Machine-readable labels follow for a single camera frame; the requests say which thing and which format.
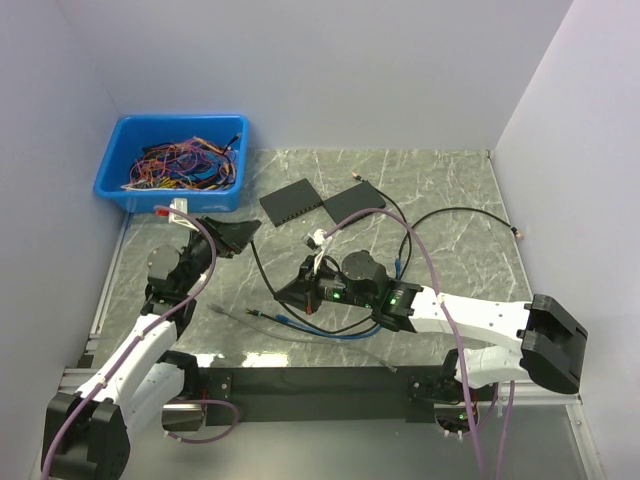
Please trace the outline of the blue plastic bin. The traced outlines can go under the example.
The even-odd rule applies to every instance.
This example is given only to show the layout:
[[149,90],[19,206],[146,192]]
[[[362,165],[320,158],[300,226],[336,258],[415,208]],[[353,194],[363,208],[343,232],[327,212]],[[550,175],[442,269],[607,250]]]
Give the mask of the blue plastic bin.
[[132,115],[114,128],[94,192],[129,213],[174,198],[190,212],[238,208],[249,122],[241,115]]

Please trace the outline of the black network switch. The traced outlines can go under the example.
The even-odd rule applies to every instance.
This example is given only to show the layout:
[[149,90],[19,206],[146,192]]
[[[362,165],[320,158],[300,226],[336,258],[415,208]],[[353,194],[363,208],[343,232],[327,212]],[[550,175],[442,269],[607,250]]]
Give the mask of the black network switch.
[[369,182],[360,182],[323,201],[323,206],[336,225],[367,208],[385,208],[386,202]]
[[279,227],[320,206],[323,200],[308,179],[296,181],[259,199],[274,227]]

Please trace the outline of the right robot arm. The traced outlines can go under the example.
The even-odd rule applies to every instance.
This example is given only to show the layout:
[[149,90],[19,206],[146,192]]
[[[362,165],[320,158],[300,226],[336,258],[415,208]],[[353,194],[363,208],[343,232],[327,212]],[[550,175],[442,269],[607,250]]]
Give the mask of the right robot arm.
[[530,380],[548,391],[575,395],[587,330],[553,297],[497,302],[438,293],[388,275],[365,250],[347,255],[339,270],[324,257],[308,256],[275,299],[308,315],[323,302],[366,308],[381,327],[399,332],[448,333],[484,342],[440,374],[452,399],[496,382]]

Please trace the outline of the black base crossbar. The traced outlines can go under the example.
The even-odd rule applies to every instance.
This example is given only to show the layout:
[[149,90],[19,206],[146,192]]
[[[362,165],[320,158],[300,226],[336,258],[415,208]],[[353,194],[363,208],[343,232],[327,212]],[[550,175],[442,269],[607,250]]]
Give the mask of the black base crossbar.
[[239,407],[245,422],[433,423],[437,409],[464,401],[439,366],[202,368],[200,382],[210,399]]

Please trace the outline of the aluminium frame rail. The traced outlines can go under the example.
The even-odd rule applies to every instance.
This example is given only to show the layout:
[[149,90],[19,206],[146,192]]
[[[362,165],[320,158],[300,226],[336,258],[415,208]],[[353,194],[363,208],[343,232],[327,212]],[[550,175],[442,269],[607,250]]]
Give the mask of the aluminium frame rail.
[[[327,232],[327,237],[331,241],[333,236],[332,232],[331,231],[326,231],[326,232]],[[427,285],[427,287],[433,288],[438,293],[445,293],[442,291],[441,287],[437,282],[432,282],[429,285]],[[441,365],[419,365],[419,366],[439,366],[442,368],[442,373],[444,374],[444,376],[453,378],[452,374],[454,371],[453,369],[454,362],[455,360],[463,359],[465,349],[482,349],[485,346],[484,342],[482,341],[466,339],[466,338],[460,339],[455,336],[453,336],[453,338],[455,341],[455,346],[453,347],[452,350],[450,350],[446,354],[444,361]],[[404,367],[404,366],[395,366],[391,364],[389,361],[384,359],[378,359],[374,366],[387,367],[392,371],[396,370],[396,368],[398,367]],[[85,381],[87,381],[90,377],[92,377],[96,372],[94,372],[91,376],[89,376]],[[495,402],[498,398],[499,391],[502,387],[511,388],[511,387],[514,387],[519,382],[528,382],[528,383],[535,384],[530,380],[519,380],[519,381],[510,381],[510,382],[502,382],[502,383],[496,382],[493,384],[488,384],[479,389],[472,389],[468,386],[467,383],[458,382],[462,386],[462,393],[464,397],[463,406],[460,408],[449,407],[445,409],[437,409],[435,411],[436,417],[433,423],[443,422],[446,425],[451,426],[454,429],[454,431],[456,431],[459,435],[475,435],[479,428],[479,419],[478,419],[478,413],[476,410],[477,404],[481,401],[487,401],[491,403]],[[71,391],[59,391],[59,392],[73,393],[83,383],[81,383]],[[203,398],[206,399],[207,401],[206,404],[196,405],[192,402],[182,402],[179,399],[173,399],[162,408],[161,412],[168,411],[173,413],[173,412],[177,412],[178,410],[185,407],[186,405],[193,405],[195,409],[201,414],[204,422],[207,425],[218,426],[222,429],[224,433],[230,433],[239,422],[243,421],[241,419],[241,412],[239,407],[237,407],[236,405],[226,400],[210,399],[205,389],[201,386],[201,382],[200,382],[200,388],[201,388]]]

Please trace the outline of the black cable gold plug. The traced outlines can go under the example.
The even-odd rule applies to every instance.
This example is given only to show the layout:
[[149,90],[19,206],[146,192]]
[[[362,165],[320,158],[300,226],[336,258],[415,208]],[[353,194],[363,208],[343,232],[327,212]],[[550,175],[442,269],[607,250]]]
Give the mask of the black cable gold plug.
[[[344,340],[368,338],[383,328],[414,333],[411,303],[423,291],[417,284],[388,276],[384,265],[374,261],[366,250],[347,255],[341,263],[326,254],[309,255],[300,264],[296,277],[284,287],[275,290],[270,283],[266,287],[288,314],[273,316],[256,309],[249,309],[248,314],[311,335]],[[301,311],[312,315],[323,302],[365,308],[369,311],[367,318],[375,325],[361,332],[353,332],[351,325],[329,331],[297,314]]]

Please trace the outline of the black ethernet cable long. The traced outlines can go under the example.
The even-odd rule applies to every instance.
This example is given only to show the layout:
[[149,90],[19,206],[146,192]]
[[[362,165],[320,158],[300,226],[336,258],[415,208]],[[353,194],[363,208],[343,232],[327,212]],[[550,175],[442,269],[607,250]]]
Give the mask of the black ethernet cable long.
[[[510,229],[510,231],[512,232],[513,236],[517,239],[520,239],[523,237],[523,235],[521,234],[521,232],[512,224],[510,224],[508,221],[498,217],[497,215],[490,213],[488,211],[482,210],[482,209],[477,209],[477,208],[472,208],[472,207],[466,207],[466,206],[453,206],[453,207],[444,207],[444,208],[440,208],[434,211],[431,211],[425,215],[423,215],[422,217],[420,217],[414,224],[413,224],[413,228],[419,226],[422,222],[424,222],[425,220],[427,220],[428,218],[436,215],[436,214],[441,214],[441,213],[448,213],[448,212],[456,212],[456,211],[463,211],[463,212],[472,212],[472,213],[478,213],[478,214],[483,214],[486,215],[498,222],[500,222],[502,225],[508,227]],[[406,273],[406,270],[408,269],[409,263],[411,261],[411,256],[412,256],[412,252],[413,252],[413,243],[412,240],[410,239],[410,235],[408,233],[406,233],[404,235],[404,237],[401,240],[401,243],[399,245],[399,249],[396,255],[396,258],[394,260],[394,268],[395,268],[395,274],[396,274],[396,278],[398,280],[401,280],[402,277],[404,276],[404,274]],[[341,329],[338,329],[335,332],[322,332],[321,328],[318,326],[308,326],[306,325],[298,316],[295,312],[290,311],[290,314],[296,318],[296,321],[291,320],[289,317],[284,316],[283,319],[281,317],[278,316],[271,316],[271,315],[267,315],[262,313],[261,311],[257,310],[257,309],[250,309],[249,310],[250,314],[256,314],[258,317],[261,318],[266,318],[268,320],[274,321],[275,323],[278,323],[280,325],[283,325],[287,328],[293,329],[293,330],[297,330],[303,333],[309,333],[311,335],[314,336],[320,336],[320,337],[326,337],[326,338],[335,338],[335,339],[344,339],[344,340],[357,340],[357,339],[364,339],[364,338],[369,338],[373,335],[375,335],[376,333],[378,333],[381,330],[380,326],[374,326],[371,325],[368,329],[365,329],[363,331],[360,332],[353,332],[353,329],[364,324],[366,321],[371,320],[371,316],[367,316],[364,319],[348,325],[346,327],[343,327]]]

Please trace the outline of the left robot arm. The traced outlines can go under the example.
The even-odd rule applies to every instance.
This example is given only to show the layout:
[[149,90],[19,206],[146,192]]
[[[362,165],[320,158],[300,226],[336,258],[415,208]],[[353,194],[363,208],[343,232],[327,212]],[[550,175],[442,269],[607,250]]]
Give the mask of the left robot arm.
[[186,246],[155,248],[147,259],[145,301],[131,332],[73,393],[59,392],[45,416],[44,479],[118,479],[135,439],[171,400],[206,404],[195,356],[173,350],[216,262],[241,253],[258,220],[183,217]]

